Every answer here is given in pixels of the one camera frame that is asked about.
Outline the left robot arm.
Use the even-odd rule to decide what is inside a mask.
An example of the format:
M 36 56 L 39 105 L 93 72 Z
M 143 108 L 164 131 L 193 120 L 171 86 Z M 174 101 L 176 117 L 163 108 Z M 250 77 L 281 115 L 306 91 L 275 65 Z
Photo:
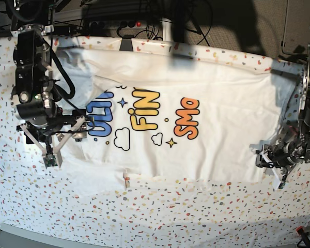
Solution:
M 297 100 L 297 120 L 282 124 L 278 134 L 256 151 L 256 166 L 271 169 L 278 176 L 281 170 L 284 181 L 299 163 L 310 163 L 310 43 L 306 64 L 297 85 L 300 90 Z

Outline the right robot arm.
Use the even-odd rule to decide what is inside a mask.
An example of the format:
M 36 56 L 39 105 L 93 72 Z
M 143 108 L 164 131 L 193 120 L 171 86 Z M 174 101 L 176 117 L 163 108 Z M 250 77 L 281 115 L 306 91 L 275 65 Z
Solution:
M 92 118 L 71 103 L 75 86 L 53 50 L 55 1 L 6 1 L 17 37 L 11 106 L 27 144 L 53 155 L 73 138 L 86 138 Z

